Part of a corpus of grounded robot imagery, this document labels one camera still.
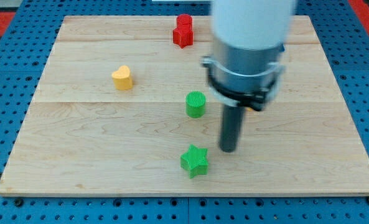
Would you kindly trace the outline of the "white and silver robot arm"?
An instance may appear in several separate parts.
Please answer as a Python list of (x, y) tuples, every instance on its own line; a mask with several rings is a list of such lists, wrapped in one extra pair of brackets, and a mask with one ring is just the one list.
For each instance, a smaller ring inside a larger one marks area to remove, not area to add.
[(213, 96), (223, 103), (219, 147), (236, 150), (246, 108), (262, 111), (278, 94), (296, 0), (214, 0), (212, 53), (202, 59)]

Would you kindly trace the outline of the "black and white clamp ring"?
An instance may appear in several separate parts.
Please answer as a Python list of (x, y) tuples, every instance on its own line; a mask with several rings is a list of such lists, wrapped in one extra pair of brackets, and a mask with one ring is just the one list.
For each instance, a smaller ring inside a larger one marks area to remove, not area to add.
[(207, 69), (209, 89), (218, 101), (255, 111), (263, 111), (275, 99), (285, 69), (278, 62), (270, 62), (265, 71), (244, 75), (227, 69), (211, 56), (202, 57), (201, 64)]

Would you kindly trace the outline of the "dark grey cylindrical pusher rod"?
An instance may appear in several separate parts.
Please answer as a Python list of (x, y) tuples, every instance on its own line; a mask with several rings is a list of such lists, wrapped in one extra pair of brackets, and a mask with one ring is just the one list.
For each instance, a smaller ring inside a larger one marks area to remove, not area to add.
[(224, 105), (219, 137), (219, 146), (223, 152), (234, 152), (241, 133), (245, 109)]

